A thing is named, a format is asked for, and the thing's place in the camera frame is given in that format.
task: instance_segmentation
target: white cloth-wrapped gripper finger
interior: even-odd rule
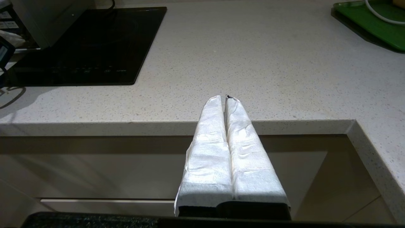
[[[231,200],[230,152],[221,96],[216,96],[204,105],[187,150],[175,215],[180,206],[216,207]]]
[[[286,203],[287,195],[242,103],[227,97],[226,130],[235,200]]]

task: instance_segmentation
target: white cable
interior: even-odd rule
[[[381,16],[380,14],[378,14],[378,13],[370,6],[369,0],[364,0],[364,2],[366,3],[367,8],[368,8],[376,17],[378,17],[379,19],[381,19],[381,20],[383,20],[383,21],[385,21],[385,22],[388,22],[388,23],[390,23],[390,24],[405,25],[405,22],[393,21],[393,20],[390,20],[390,19],[385,18],[385,17]]]

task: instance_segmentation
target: white speckled countertop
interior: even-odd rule
[[[155,4],[168,11],[135,85],[27,88],[0,135],[192,135],[230,94],[258,134],[347,134],[405,223],[405,55],[333,18],[336,1]]]

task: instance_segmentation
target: green cutting board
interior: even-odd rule
[[[372,0],[369,3],[381,16],[405,21],[405,10],[393,5],[391,0]],[[369,11],[364,1],[335,3],[333,8],[389,46],[405,52],[405,26],[382,21]]]

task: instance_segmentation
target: black induction cooktop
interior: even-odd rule
[[[166,7],[87,10],[53,47],[9,69],[5,85],[134,84],[165,13]]]

